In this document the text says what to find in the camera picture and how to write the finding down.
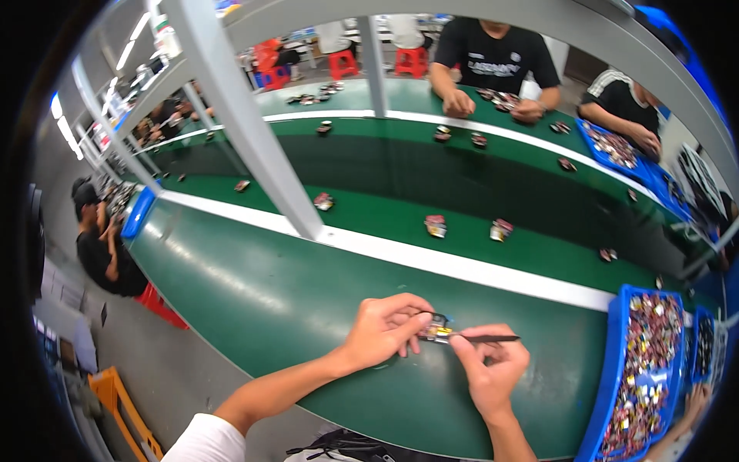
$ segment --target white shirt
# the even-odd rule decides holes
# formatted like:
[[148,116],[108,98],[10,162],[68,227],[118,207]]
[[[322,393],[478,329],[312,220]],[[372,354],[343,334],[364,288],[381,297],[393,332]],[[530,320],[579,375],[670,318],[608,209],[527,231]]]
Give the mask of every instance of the white shirt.
[[[335,428],[339,427],[330,426],[328,430]],[[307,457],[318,452],[322,450],[299,452],[285,459],[285,462],[308,462]],[[360,462],[337,451],[332,451],[331,456],[333,458],[324,454],[312,460]],[[245,457],[246,439],[236,427],[215,415],[195,414],[182,435],[164,455],[162,462],[244,462]]]
[[423,45],[423,34],[418,30],[415,15],[389,15],[387,26],[392,32],[392,44],[402,50],[413,50]]
[[334,21],[316,26],[316,35],[319,37],[319,50],[325,55],[349,48],[351,40],[344,37],[344,23]]

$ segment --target white sleeve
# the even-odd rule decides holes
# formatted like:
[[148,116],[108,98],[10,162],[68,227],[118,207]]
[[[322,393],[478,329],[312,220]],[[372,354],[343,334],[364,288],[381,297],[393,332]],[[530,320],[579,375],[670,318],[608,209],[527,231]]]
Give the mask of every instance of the white sleeve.
[[211,414],[195,414],[162,462],[244,462],[246,440],[233,425]]

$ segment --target red plastic stool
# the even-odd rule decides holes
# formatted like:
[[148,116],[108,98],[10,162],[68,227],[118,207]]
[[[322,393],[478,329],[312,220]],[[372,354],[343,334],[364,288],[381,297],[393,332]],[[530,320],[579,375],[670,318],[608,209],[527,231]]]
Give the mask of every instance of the red plastic stool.
[[413,50],[398,48],[395,52],[395,75],[401,72],[410,72],[413,78],[421,78],[429,68],[429,54],[423,47]]
[[279,90],[290,81],[290,74],[284,67],[273,67],[262,72],[262,83],[266,89]]
[[357,61],[354,60],[352,52],[349,50],[339,51],[328,55],[328,68],[331,72],[331,78],[335,81],[341,80],[344,74],[357,75]]
[[137,297],[134,297],[134,300],[144,305],[149,311],[157,314],[160,318],[164,319],[169,324],[183,330],[187,330],[190,328],[190,326],[188,326],[183,321],[183,319],[177,315],[177,313],[170,310],[164,305],[164,299],[159,296],[157,290],[154,288],[153,285],[151,285],[151,283],[147,284],[146,289],[144,289],[143,293]]

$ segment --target logo on shirt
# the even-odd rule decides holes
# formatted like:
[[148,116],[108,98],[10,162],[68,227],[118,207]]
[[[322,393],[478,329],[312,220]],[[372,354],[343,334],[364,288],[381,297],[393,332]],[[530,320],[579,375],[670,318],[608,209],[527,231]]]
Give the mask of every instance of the logo on shirt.
[[496,77],[513,77],[513,74],[521,69],[516,64],[490,64],[490,63],[474,63],[467,61],[467,67],[479,75],[494,75]]

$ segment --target gray floor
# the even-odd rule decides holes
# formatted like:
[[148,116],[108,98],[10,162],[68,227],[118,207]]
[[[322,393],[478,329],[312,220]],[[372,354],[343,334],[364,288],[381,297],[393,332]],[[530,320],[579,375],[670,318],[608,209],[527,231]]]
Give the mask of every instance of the gray floor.
[[[103,303],[108,313],[104,326]],[[84,307],[92,319],[99,367],[116,367],[141,418],[165,451],[195,413],[213,412],[249,380],[197,334],[172,327],[132,299],[90,285]],[[287,449],[311,443],[325,422],[299,407],[260,421],[247,437],[246,461],[283,461]],[[132,453],[117,442],[119,438],[109,439],[116,453],[130,460]]]

